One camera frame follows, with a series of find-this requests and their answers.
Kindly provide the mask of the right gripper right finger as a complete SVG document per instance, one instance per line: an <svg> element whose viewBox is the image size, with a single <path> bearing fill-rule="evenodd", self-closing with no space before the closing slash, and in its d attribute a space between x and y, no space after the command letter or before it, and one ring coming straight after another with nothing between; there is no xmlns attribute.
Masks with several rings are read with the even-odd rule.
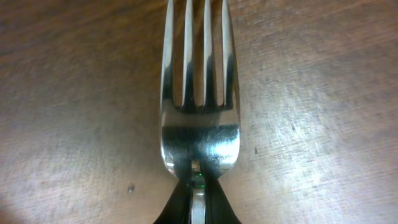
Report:
<svg viewBox="0 0 398 224"><path fill-rule="evenodd" d="M201 166L205 179L205 223L206 224L241 224L234 213L218 178L206 165Z"/></svg>

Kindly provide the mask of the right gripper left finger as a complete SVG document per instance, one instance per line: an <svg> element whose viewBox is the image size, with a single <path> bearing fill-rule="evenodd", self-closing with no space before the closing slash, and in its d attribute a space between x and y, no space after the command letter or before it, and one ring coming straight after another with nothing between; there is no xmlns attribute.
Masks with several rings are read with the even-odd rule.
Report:
<svg viewBox="0 0 398 224"><path fill-rule="evenodd" d="M182 160L174 162L174 165L178 183L154 224L189 223L192 199L192 162Z"/></svg>

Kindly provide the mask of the steel fork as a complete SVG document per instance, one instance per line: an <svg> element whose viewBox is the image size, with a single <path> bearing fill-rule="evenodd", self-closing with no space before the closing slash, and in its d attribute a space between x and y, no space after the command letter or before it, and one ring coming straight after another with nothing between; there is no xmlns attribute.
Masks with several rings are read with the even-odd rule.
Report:
<svg viewBox="0 0 398 224"><path fill-rule="evenodd" d="M174 4L167 3L160 81L160 151L165 168L176 178L174 162L192 162L189 223L205 223L206 164L219 178L231 170L240 148L239 81L233 25L227 1L222 2L223 103L216 99L211 2L204 7L203 104L194 100L193 4L185 11L182 104L173 99Z"/></svg>

